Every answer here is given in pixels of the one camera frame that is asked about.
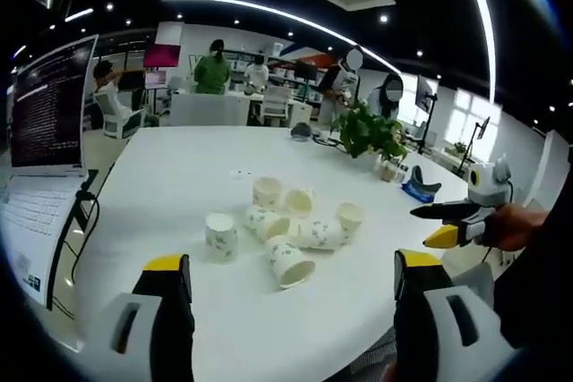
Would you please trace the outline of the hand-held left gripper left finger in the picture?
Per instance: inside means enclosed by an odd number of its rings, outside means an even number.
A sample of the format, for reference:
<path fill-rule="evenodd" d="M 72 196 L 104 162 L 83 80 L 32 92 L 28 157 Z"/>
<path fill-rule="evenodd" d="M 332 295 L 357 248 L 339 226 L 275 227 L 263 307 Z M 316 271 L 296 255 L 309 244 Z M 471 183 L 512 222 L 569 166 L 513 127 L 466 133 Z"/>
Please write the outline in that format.
<path fill-rule="evenodd" d="M 153 259 L 96 324 L 97 381 L 193 381 L 195 321 L 186 254 Z"/>

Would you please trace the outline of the person's right hand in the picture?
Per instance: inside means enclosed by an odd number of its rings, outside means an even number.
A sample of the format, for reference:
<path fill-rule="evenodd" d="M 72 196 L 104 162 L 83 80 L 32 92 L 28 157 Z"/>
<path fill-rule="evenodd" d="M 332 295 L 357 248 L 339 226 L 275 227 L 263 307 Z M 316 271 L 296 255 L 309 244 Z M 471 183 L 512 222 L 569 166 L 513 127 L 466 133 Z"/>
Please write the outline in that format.
<path fill-rule="evenodd" d="M 539 230 L 548 211 L 506 204 L 485 219 L 483 245 L 503 251 L 524 249 Z"/>

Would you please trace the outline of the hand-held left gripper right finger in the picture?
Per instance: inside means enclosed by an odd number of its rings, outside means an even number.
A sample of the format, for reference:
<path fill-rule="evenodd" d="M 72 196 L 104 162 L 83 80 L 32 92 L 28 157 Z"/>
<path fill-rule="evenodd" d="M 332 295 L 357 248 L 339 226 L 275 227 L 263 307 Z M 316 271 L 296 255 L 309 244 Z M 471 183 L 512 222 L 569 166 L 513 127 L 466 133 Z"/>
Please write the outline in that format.
<path fill-rule="evenodd" d="M 515 356 L 493 308 L 492 271 L 481 263 L 450 277 L 432 254 L 397 250 L 399 381 L 493 381 Z"/>

